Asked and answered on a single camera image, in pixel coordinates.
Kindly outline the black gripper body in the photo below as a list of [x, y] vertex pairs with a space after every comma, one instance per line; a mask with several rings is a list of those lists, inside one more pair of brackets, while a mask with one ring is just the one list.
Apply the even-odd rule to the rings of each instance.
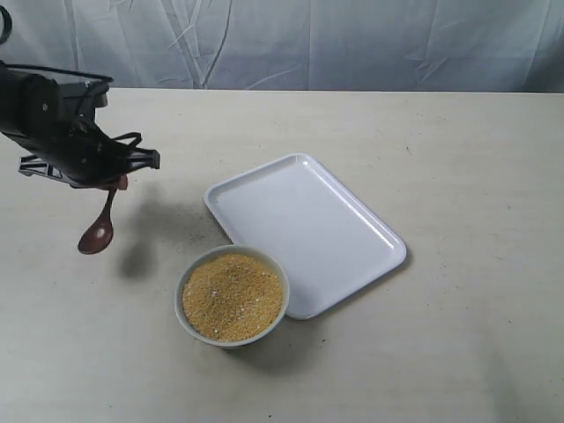
[[19, 172], [73, 188], [116, 184], [122, 175], [158, 169], [160, 154], [139, 146], [139, 132], [108, 136], [95, 122], [107, 105], [108, 80], [59, 85], [50, 78], [18, 80], [18, 144], [29, 151]]

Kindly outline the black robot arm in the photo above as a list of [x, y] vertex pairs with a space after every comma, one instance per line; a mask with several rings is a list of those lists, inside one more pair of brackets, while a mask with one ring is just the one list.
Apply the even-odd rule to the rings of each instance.
[[75, 189], [101, 189], [142, 168], [160, 167], [160, 154], [140, 147], [138, 132], [110, 137], [95, 122], [108, 104], [112, 78], [77, 72], [77, 83], [46, 78], [50, 69], [1, 65], [1, 132], [28, 154], [19, 172]]

